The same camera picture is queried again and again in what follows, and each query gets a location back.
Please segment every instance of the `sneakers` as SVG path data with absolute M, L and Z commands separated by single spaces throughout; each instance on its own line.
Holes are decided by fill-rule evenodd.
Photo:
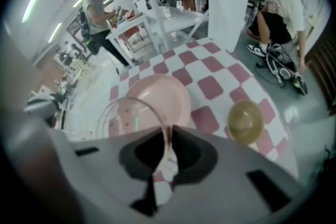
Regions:
M 135 66 L 138 66 L 140 65 L 141 63 L 143 63 L 142 60 L 135 60 L 134 58 L 131 59 L 132 63 L 135 65 Z
M 266 52 L 261 49 L 259 45 L 247 45 L 247 49 L 255 55 L 266 57 Z
M 301 85 L 305 84 L 301 75 L 296 75 L 292 80 L 292 84 L 295 88 L 300 89 Z

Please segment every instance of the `pink plate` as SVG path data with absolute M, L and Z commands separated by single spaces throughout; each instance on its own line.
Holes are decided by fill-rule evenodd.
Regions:
M 166 125 L 188 125 L 191 112 L 190 97 L 187 89 L 174 77 L 155 74 L 141 79 L 130 88 L 127 96 L 147 102 Z M 159 125 L 152 112 L 143 111 L 140 118 L 142 130 Z

